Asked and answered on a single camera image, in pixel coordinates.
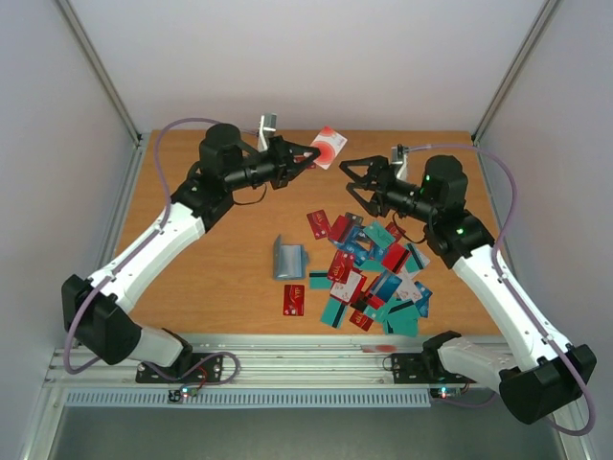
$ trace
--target white panel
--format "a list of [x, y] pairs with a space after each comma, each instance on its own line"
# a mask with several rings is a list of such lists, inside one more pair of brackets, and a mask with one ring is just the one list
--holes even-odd
[[[599, 364], [589, 387], [594, 439], [613, 451], [613, 3], [562, 2], [484, 145], [515, 172], [520, 211], [510, 248], [536, 304]], [[488, 168], [503, 212], [509, 189]]]
[[60, 287], [94, 268], [129, 139], [54, 3], [0, 2], [0, 458], [16, 458]]
[[138, 128], [473, 130], [540, 0], [73, 0]]

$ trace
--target wooden table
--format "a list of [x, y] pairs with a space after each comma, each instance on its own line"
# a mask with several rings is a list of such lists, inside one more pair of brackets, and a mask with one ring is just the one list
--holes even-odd
[[[469, 144], [470, 137], [467, 132], [458, 131], [343, 131], [342, 134], [349, 142], [329, 170], [305, 171], [288, 187], [269, 190], [262, 203], [235, 206], [209, 234], [183, 251], [141, 297], [131, 314], [134, 320], [176, 333], [364, 334], [348, 321], [349, 315], [340, 330], [320, 322], [328, 299], [328, 293], [322, 290], [306, 288], [305, 316], [282, 315], [284, 283], [272, 279], [274, 240], [282, 234], [284, 242], [304, 244], [311, 260], [307, 269], [328, 269], [335, 248], [327, 240], [313, 238], [306, 214], [323, 208], [330, 223], [348, 211], [365, 216], [366, 221], [372, 219], [345, 191], [348, 179], [338, 168], [340, 160], [372, 155], [389, 157], [391, 147], [396, 144]], [[288, 141], [308, 145], [316, 132], [285, 131], [281, 135]], [[153, 132], [119, 250], [138, 237], [163, 208], [153, 165], [152, 145], [156, 136], [157, 132]], [[172, 191], [198, 158], [202, 138], [203, 131], [176, 130], [164, 139], [162, 164]], [[464, 150], [444, 152], [457, 153], [463, 162], [469, 181], [467, 208], [494, 232], [496, 226], [476, 156]], [[432, 150], [411, 154], [411, 182], [420, 182], [425, 160], [434, 153]], [[235, 200], [251, 201], [260, 194], [261, 189], [242, 190], [235, 193]], [[380, 221], [385, 224], [390, 217], [391, 214]], [[422, 236], [421, 223], [409, 218], [399, 223], [414, 239]], [[432, 263], [418, 279], [433, 291], [430, 317], [420, 320], [420, 334], [449, 329], [462, 334], [499, 334], [468, 287], [425, 244], [420, 248]], [[308, 286], [308, 280], [294, 283]], [[369, 334], [383, 334], [381, 326], [373, 324]]]

